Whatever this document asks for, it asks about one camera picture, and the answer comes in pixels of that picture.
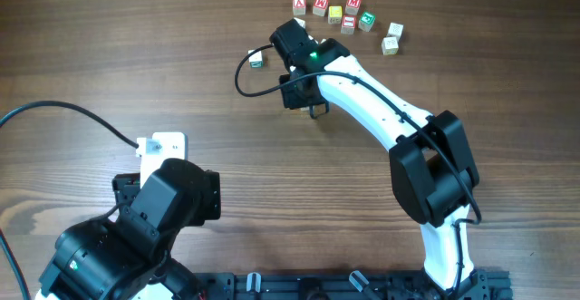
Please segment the red I block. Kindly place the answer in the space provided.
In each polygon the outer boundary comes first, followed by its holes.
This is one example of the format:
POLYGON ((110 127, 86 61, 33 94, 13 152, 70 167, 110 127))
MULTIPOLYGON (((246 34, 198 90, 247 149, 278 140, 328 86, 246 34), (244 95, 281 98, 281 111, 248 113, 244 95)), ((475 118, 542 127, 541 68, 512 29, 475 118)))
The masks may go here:
POLYGON ((342 34, 354 34, 356 28, 356 17, 352 15, 345 15, 341 22, 342 34))

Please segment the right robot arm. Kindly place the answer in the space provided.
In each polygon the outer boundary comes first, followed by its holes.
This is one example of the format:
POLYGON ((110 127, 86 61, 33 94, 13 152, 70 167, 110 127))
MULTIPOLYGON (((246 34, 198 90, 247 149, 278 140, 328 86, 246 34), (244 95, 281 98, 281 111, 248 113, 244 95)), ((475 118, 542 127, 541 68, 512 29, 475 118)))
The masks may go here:
POLYGON ((296 20, 279 26, 269 41, 288 71, 279 86, 285 107, 334 104, 380 142, 389 155, 393 194, 420 224, 425 273, 439 290, 465 294, 474 270, 466 226, 477 225, 481 212, 473 197, 479 174, 461 120, 406 102, 342 44, 318 43, 296 20))

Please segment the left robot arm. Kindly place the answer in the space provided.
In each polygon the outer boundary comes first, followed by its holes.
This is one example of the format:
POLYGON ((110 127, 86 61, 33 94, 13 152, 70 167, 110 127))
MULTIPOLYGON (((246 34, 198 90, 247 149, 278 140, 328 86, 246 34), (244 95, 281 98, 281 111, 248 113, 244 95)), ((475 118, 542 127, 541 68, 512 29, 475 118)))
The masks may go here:
POLYGON ((43 271, 38 295, 56 299, 131 299, 162 285, 173 299, 202 299, 196 276, 172 258, 184 227, 221 215, 220 177, 181 159, 163 160, 149 176, 119 174, 109 214, 67 228, 43 271))

